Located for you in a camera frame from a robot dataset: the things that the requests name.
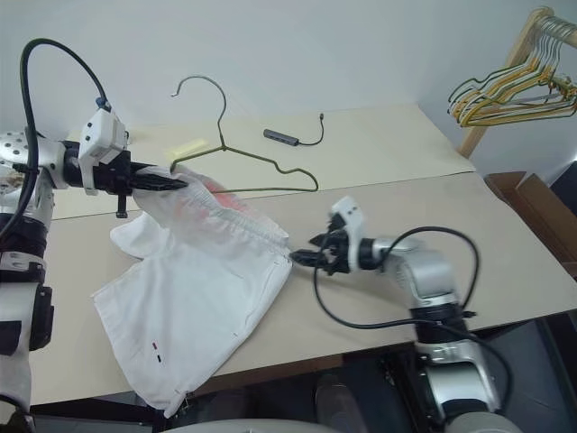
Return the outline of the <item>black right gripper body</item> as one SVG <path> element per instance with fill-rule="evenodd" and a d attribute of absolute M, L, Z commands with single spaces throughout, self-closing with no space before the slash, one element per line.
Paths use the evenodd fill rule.
<path fill-rule="evenodd" d="M 332 233 L 333 244 L 328 248 L 319 248 L 329 262 L 326 267 L 319 267 L 328 275 L 350 273 L 349 252 L 353 246 L 353 236 L 347 231 L 349 226 L 341 216 L 332 216 L 326 233 Z"/>

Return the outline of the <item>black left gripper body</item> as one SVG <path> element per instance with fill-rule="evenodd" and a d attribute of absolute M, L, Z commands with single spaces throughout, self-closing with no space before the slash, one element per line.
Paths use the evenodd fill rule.
<path fill-rule="evenodd" d="M 121 151 L 110 162 L 99 162 L 93 168 L 95 188 L 117 196 L 117 217 L 128 217 L 126 203 L 135 185 L 133 177 L 143 167 L 143 163 L 131 161 L 129 151 Z"/>

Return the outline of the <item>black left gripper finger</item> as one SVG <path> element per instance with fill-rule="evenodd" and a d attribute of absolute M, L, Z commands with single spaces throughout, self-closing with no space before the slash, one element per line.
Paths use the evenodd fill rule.
<path fill-rule="evenodd" d="M 142 168 L 142 177 L 147 182 L 173 182 L 178 180 L 166 167 L 147 166 Z"/>
<path fill-rule="evenodd" d="M 188 184 L 182 180 L 135 180 L 133 189 L 145 191 L 171 191 L 183 189 Z"/>

